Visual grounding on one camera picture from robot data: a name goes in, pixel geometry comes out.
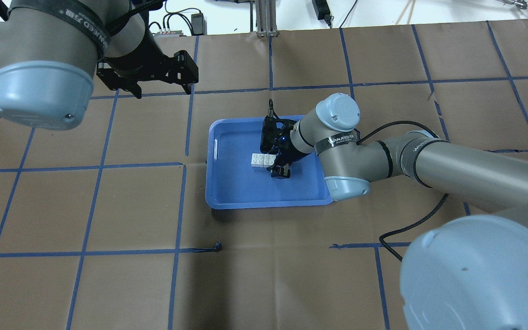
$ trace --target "blue tray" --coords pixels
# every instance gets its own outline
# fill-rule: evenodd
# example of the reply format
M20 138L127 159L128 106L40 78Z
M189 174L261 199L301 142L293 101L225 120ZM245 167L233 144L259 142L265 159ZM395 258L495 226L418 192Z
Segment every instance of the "blue tray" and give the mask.
M297 121L302 115L290 115ZM291 165L291 178L270 177L252 167L260 153L263 118L222 119L209 128L205 200L213 209L327 205L333 200L312 153Z

